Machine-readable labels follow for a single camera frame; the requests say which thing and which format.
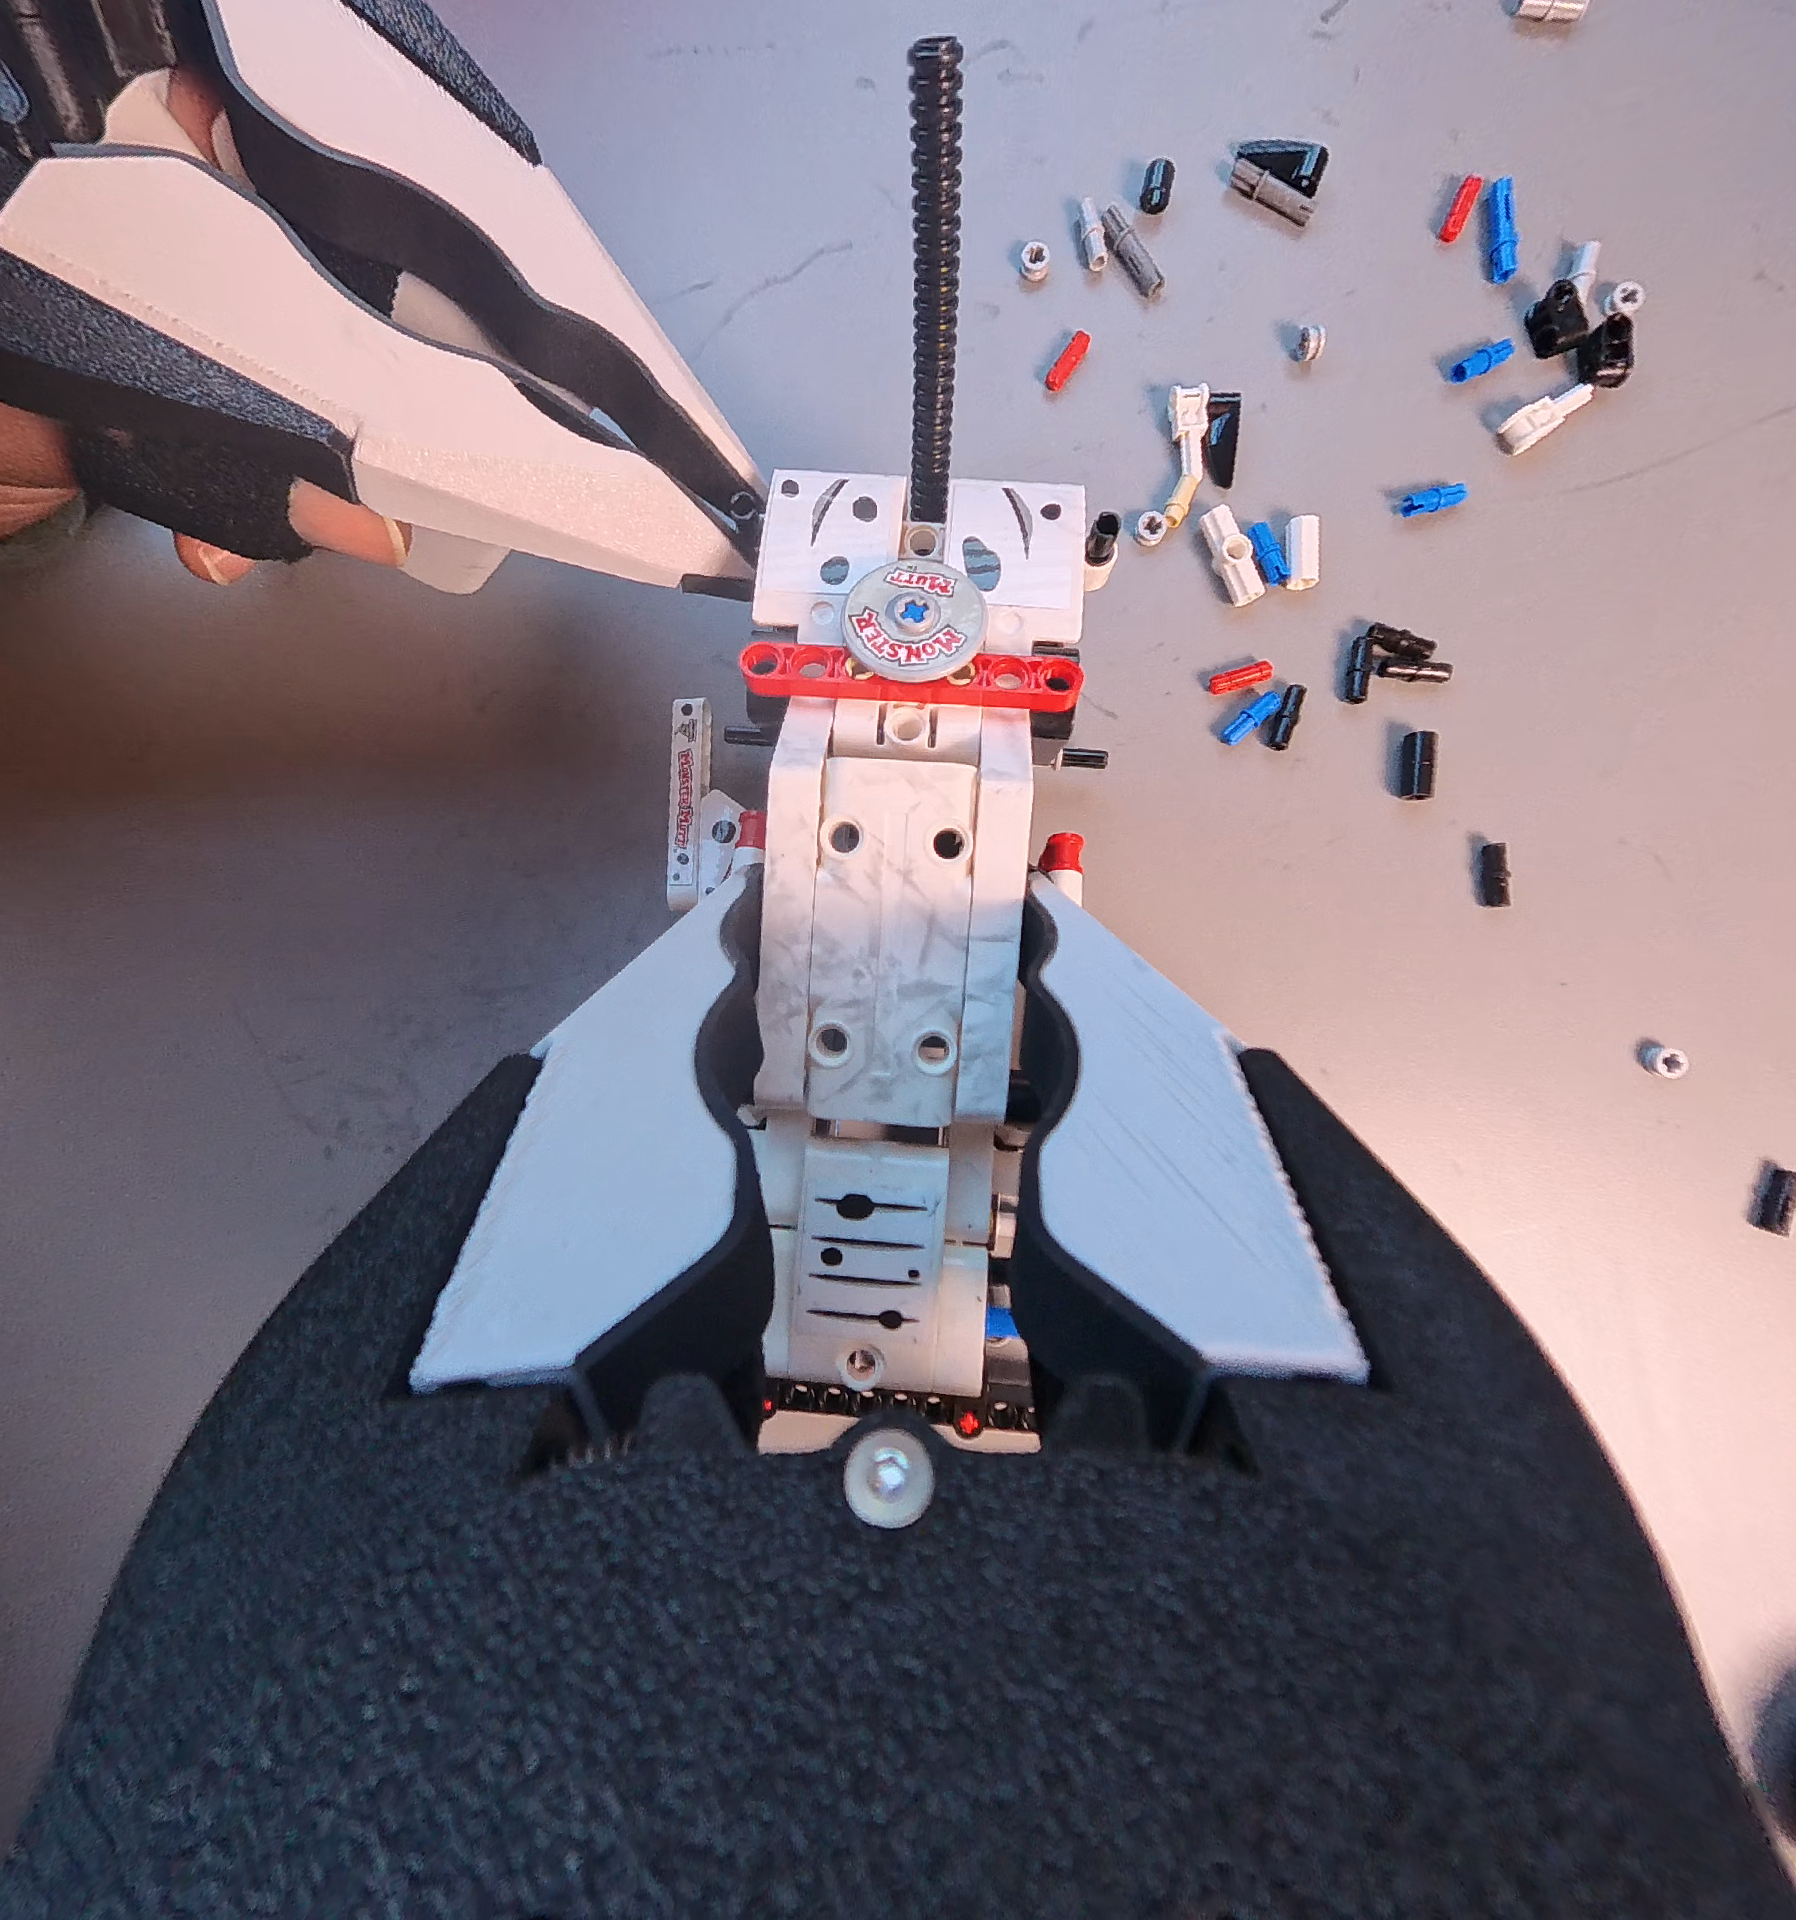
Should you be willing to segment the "grey desk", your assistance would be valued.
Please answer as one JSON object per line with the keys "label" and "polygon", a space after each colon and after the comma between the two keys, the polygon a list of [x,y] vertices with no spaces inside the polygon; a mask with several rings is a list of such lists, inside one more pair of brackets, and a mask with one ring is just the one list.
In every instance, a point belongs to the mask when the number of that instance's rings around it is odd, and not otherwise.
{"label": "grey desk", "polygon": [[[1174,155],[1005,218],[1030,4],[440,4],[760,461],[903,461],[903,36],[966,45],[965,473],[1166,301]],[[0,1859],[100,1588],[220,1370],[453,1103],[662,913],[662,719],[737,605],[512,561],[205,589],[144,523],[0,578]],[[1796,1275],[1492,1269],[1609,1431],[1730,1738],[1796,1725]]]}

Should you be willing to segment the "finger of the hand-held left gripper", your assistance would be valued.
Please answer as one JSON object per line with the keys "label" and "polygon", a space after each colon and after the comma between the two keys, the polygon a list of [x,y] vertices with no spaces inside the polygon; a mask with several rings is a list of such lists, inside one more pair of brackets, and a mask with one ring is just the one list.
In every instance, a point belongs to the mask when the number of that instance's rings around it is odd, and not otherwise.
{"label": "finger of the hand-held left gripper", "polygon": [[339,427],[375,523],[662,589],[749,583],[679,480],[552,427],[488,357],[347,301],[259,199],[195,155],[37,155],[0,202],[0,251]]}
{"label": "finger of the hand-held left gripper", "polygon": [[517,107],[428,0],[216,0],[205,34],[238,155],[296,236],[428,273],[506,362],[610,413],[711,513],[764,487]]}

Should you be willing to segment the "scattered small building pieces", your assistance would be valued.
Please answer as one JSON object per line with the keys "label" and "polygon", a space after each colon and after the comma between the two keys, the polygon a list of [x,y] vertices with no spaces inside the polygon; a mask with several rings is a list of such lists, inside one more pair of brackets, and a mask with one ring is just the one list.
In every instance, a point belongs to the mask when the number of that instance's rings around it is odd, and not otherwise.
{"label": "scattered small building pieces", "polygon": [[1005,218],[1174,155],[1166,301],[1014,401],[1117,507],[1247,382],[1238,523],[1096,624],[1096,913],[1492,1269],[1796,1275],[1796,4],[1030,4]]}

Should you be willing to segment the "white beam with red label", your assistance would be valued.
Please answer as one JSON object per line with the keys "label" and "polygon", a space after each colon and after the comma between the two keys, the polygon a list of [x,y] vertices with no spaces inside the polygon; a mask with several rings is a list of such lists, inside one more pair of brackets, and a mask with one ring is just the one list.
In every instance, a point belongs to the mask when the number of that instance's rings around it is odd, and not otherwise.
{"label": "white beam with red label", "polygon": [[666,698],[666,913],[705,900],[711,698]]}

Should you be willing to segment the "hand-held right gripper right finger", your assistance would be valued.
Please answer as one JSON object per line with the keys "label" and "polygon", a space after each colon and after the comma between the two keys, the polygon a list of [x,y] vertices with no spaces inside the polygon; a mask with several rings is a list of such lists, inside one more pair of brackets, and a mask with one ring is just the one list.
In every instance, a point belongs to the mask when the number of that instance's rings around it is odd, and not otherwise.
{"label": "hand-held right gripper right finger", "polygon": [[1028,1341],[1049,1370],[1111,1355],[1067,1306],[1124,1306],[1189,1380],[1337,1380],[1364,1341],[1238,1070],[1238,1040],[1049,876],[1028,900]]}

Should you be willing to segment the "black ribbed flexible rod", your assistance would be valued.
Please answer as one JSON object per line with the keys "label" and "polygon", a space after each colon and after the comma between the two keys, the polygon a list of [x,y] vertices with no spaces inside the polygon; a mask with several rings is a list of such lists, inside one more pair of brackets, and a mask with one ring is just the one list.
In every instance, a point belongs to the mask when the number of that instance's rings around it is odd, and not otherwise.
{"label": "black ribbed flexible rod", "polygon": [[916,523],[950,487],[950,338],[965,338],[965,36],[916,36]]}

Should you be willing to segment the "white toy truck chassis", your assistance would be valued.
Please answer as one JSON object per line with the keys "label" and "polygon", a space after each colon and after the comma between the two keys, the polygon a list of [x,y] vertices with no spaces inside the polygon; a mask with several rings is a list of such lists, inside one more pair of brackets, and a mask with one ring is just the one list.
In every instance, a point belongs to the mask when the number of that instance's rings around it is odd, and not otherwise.
{"label": "white toy truck chassis", "polygon": [[916,1407],[1030,1448],[1005,1325],[1005,1070],[1030,769],[1079,698],[1091,487],[771,473],[760,650],[771,726],[760,932],[764,1407]]}

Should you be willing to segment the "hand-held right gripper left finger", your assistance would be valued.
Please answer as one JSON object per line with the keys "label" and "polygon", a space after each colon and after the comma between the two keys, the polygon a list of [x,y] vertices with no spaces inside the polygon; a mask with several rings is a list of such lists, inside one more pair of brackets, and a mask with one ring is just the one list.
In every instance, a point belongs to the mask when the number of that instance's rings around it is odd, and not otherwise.
{"label": "hand-held right gripper left finger", "polygon": [[525,1113],[434,1295],[409,1393],[764,1360],[760,876],[666,921],[538,1056]]}

